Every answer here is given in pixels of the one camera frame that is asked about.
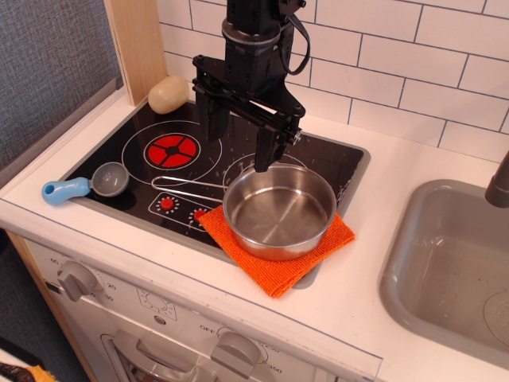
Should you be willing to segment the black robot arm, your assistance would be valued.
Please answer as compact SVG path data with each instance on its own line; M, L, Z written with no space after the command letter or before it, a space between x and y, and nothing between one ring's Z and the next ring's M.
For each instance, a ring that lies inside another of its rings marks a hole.
M235 113L258 127L254 168L265 172L301 136L304 106L286 88L286 77L300 74L290 68L293 38L309 34L296 12L303 1L229 1L222 23L225 57L198 55L193 90L200 125L208 140L222 138L229 115Z

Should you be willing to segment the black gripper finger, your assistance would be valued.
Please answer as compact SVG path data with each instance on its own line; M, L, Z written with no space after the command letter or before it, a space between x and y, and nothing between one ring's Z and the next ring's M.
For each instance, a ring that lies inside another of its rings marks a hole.
M270 165L281 159L286 149L286 134L276 128L265 126L258 129L255 163L256 172L266 172Z
M196 107L207 140L215 141L222 138L227 132L229 109L219 98L201 93L196 94Z

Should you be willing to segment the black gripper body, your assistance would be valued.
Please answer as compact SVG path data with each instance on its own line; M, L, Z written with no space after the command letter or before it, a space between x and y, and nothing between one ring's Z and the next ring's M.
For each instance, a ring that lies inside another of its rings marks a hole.
M286 89L287 75L302 71L306 62L289 69L293 39L281 37L263 45L245 45L228 40L223 60L198 55L193 89L214 96L237 115L259 126L286 134L286 143L300 140L299 119L305 109Z

